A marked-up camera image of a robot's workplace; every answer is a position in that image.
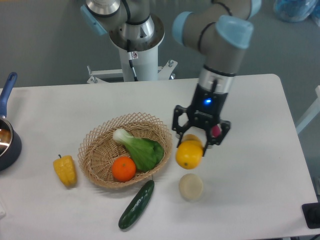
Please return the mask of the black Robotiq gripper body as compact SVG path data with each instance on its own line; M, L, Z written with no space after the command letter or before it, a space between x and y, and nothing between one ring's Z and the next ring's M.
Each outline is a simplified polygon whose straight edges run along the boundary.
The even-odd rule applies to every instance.
M229 121L222 120L220 114L227 96L228 93L210 91L197 84L191 104L187 108L190 125L209 134L220 125L220 134L226 134L229 131Z

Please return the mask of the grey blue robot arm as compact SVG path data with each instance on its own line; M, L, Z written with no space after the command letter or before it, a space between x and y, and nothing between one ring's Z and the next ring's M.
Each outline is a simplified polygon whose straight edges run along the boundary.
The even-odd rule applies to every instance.
M205 56L191 104L173 112L172 129L180 138L191 127L202 129L209 147L227 135L231 123L220 114L250 45L249 19L260 7L259 0L213 0L202 13L185 11L174 19L175 41ZM87 0L80 11L93 31L108 34L118 48L126 82L160 78L158 47L165 29L148 0Z

